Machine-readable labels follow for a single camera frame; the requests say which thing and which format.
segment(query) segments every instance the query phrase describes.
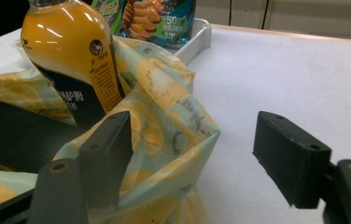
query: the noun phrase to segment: orange juice bottle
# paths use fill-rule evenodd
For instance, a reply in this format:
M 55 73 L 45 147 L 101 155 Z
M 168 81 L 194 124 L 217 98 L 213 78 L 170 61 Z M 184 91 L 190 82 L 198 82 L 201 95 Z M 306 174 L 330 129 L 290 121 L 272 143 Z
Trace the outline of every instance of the orange juice bottle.
M 79 0 L 29 0 L 21 44 L 62 96 L 79 127 L 90 128 L 124 97 L 110 27 Z

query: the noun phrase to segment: plastic bag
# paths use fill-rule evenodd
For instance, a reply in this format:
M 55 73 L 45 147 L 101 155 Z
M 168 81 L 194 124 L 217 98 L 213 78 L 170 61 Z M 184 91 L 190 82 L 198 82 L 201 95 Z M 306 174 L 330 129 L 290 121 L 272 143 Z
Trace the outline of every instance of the plastic bag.
M 220 130 L 192 96 L 195 72 L 151 43 L 115 37 L 115 49 L 127 96 L 106 117 L 130 111 L 133 157 L 121 184 L 119 207 L 94 214 L 91 223 L 205 223 L 195 183 Z M 72 123 L 61 98 L 36 70 L 4 77 L 0 101 Z M 102 121 L 60 148 L 54 160 L 76 158 Z M 7 193 L 0 202 L 33 188 L 35 179 L 35 174 L 0 172 L 0 195 Z

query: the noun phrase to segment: checkout counter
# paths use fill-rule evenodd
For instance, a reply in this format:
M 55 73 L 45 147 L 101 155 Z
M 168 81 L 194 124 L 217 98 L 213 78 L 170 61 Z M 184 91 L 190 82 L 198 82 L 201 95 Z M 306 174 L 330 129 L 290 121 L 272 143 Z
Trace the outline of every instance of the checkout counter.
M 0 74 L 28 64 L 0 36 Z M 284 116 L 351 159 L 351 40 L 213 25 L 211 47 L 188 67 L 193 94 L 221 130 L 197 188 L 208 223 L 323 223 L 317 209 L 290 207 L 252 154 L 257 115 Z

